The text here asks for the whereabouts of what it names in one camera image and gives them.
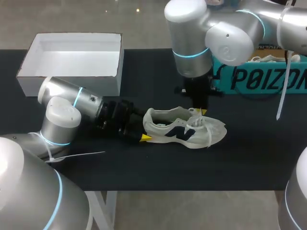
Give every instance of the new balance sneaker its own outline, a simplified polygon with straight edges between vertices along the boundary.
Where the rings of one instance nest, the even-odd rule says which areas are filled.
[[[148,142],[178,142],[190,149],[209,147],[224,138],[225,124],[202,116],[196,109],[177,107],[171,110],[150,108],[143,118],[144,129],[152,139]]]

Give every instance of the table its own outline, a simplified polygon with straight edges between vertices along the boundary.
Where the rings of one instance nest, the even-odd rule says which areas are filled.
[[[42,125],[45,109],[24,96],[15,78],[25,54],[0,51],[0,135],[38,131]],[[189,108],[188,98],[173,93],[181,84],[171,49],[125,50],[122,98],[142,109]],[[307,96],[287,95],[276,121],[279,99],[211,97],[207,115],[226,123],[228,133],[208,149],[85,139],[72,144],[72,153],[106,153],[66,159],[57,170],[84,191],[284,190],[307,145]]]

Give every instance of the teal box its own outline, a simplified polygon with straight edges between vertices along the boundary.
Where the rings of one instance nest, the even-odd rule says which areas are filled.
[[[225,66],[214,58],[215,86],[226,94],[271,94],[283,87],[285,62],[246,62]],[[292,62],[287,93],[307,93],[307,57]]]

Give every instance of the white table leg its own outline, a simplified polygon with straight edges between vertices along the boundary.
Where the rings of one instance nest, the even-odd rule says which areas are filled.
[[[106,193],[106,208],[110,215],[112,226],[115,223],[115,211],[116,211],[117,191],[108,191]]]
[[[90,191],[85,193],[90,202],[93,217],[99,230],[114,230],[114,219],[110,218],[109,210],[106,207],[101,192]]]

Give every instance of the blue led ring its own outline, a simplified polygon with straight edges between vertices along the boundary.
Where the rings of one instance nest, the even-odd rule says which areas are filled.
[[[49,143],[49,144],[52,144],[52,145],[59,145],[59,146],[66,146],[66,145],[69,145],[70,143],[66,143],[66,144],[59,144],[59,143],[54,143],[50,140],[47,140],[43,134],[42,134],[42,131],[40,131],[40,135],[42,136],[42,138],[45,140],[45,142]]]
[[[59,175],[59,173],[54,170],[57,175],[58,175],[58,179],[59,179],[59,196],[58,196],[58,201],[57,201],[57,204],[56,204],[56,207],[54,208],[54,211],[50,217],[50,220],[48,221],[47,225],[44,227],[43,230],[48,230],[52,224],[52,222],[54,221],[58,211],[59,211],[59,206],[61,205],[61,201],[62,201],[62,197],[63,197],[63,183],[62,183],[62,179],[61,179],[61,176]]]
[[[176,53],[174,50],[173,50],[173,53],[174,53],[176,56],[181,57],[181,58],[196,58],[196,57],[198,57],[198,56],[200,56],[200,55],[206,53],[208,49],[209,49],[209,48],[206,48],[204,51],[202,51],[202,52],[200,52],[200,53],[198,53],[198,54],[188,55],[188,56],[186,56],[186,55],[180,55],[180,54]]]
[[[286,190],[284,192],[284,200],[285,200],[285,203],[286,203],[286,208],[287,208],[287,211],[288,211],[288,214],[292,220],[292,222],[295,224],[295,226],[297,227],[298,230],[302,230],[299,225],[297,224],[297,222],[294,220],[294,218],[292,217],[291,213],[290,213],[290,210],[289,210],[289,207],[288,207],[288,203],[287,203],[287,188],[288,188],[288,184],[289,182],[287,183],[287,186],[286,186]]]
[[[78,101],[78,99],[79,99],[79,97],[80,97],[80,94],[81,94],[82,89],[83,89],[83,87],[80,87],[79,92],[78,92],[78,94],[77,94],[77,96],[76,96],[75,102],[74,102],[74,104],[73,104],[73,107],[76,107],[76,104],[77,104],[77,101]]]
[[[247,10],[238,10],[238,11],[236,11],[236,12],[249,13],[249,14],[255,16],[255,17],[259,20],[259,22],[261,23],[261,25],[262,25],[262,27],[263,27],[263,38],[265,37],[265,26],[264,26],[263,20],[262,20],[258,15],[256,15],[256,14],[253,13],[253,12],[247,11]]]

